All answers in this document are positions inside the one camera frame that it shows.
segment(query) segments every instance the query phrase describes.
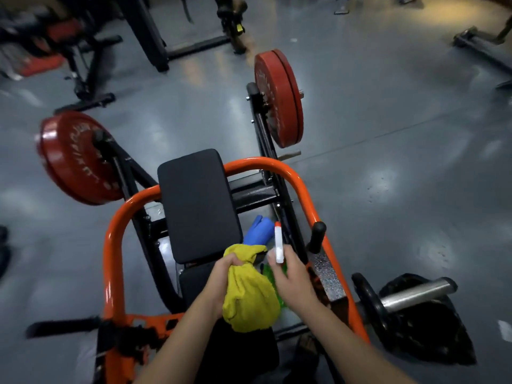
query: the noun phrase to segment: black rubber handle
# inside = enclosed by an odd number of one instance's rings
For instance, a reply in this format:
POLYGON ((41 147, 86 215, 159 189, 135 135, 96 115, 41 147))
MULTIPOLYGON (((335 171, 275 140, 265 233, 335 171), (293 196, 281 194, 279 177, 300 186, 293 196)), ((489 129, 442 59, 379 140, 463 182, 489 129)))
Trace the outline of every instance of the black rubber handle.
POLYGON ((69 321, 45 321, 31 324, 26 332, 27 338, 48 337, 51 335, 88 332, 101 324, 99 317, 71 319, 69 321))
POLYGON ((308 244, 308 251, 313 254, 319 254, 322 250, 322 241, 325 237, 327 225, 322 221, 315 222, 311 228, 311 240, 308 244))

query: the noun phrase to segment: yellow towel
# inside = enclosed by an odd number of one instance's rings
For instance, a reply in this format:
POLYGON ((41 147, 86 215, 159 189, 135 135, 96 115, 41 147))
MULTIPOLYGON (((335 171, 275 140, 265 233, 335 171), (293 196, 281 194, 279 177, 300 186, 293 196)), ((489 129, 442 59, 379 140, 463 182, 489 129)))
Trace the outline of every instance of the yellow towel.
POLYGON ((224 252, 224 256, 235 253, 246 262, 229 267, 227 294, 222 305, 224 320, 240 333, 269 328, 281 312, 272 284, 253 266, 256 254, 265 250, 264 245, 234 244, 224 252))

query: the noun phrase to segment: person's right arm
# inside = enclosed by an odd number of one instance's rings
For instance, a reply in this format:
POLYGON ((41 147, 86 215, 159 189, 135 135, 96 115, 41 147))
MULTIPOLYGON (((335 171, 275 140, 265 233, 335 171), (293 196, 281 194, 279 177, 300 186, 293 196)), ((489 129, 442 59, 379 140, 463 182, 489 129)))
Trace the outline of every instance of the person's right arm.
POLYGON ((375 348, 361 340, 317 299, 308 272, 290 245, 284 246, 287 275, 269 252, 278 293, 320 341, 347 384, 414 384, 375 348))

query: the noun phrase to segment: forearm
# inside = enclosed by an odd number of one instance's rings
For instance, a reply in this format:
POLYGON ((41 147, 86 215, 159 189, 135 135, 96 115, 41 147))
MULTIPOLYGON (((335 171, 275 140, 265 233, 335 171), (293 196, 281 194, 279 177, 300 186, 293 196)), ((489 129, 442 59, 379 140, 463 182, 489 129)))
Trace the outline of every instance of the forearm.
POLYGON ((327 307, 318 302, 299 315, 320 341, 347 384, 414 384, 375 348, 356 336, 327 307))
POLYGON ((134 384, 188 384, 195 374, 217 318, 201 294, 134 384))

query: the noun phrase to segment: orange curved tube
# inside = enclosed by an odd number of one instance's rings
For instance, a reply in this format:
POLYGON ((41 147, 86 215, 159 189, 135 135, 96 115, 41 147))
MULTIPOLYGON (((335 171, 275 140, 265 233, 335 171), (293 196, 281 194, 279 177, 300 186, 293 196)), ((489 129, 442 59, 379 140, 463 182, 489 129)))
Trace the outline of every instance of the orange curved tube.
MULTIPOLYGON (((285 163, 271 158, 254 157, 236 160, 224 165, 227 177, 252 169, 263 169, 281 175, 292 185, 297 193, 298 200, 309 225, 312 226, 315 222, 320 221, 304 182, 299 175, 285 163)), ((123 234, 134 213, 141 209, 146 203, 157 200, 160 196, 160 186, 153 186, 135 194, 114 214, 106 231, 105 244, 103 246, 103 277, 105 281, 105 311, 103 316, 105 319, 112 319, 120 326, 127 323, 121 255, 123 234)), ((366 342, 370 342, 363 326, 361 316, 355 306, 354 298, 343 277, 341 267, 338 264, 327 236, 323 239, 322 247, 331 261, 336 276, 347 295, 349 301, 349 326, 358 336, 366 342)))

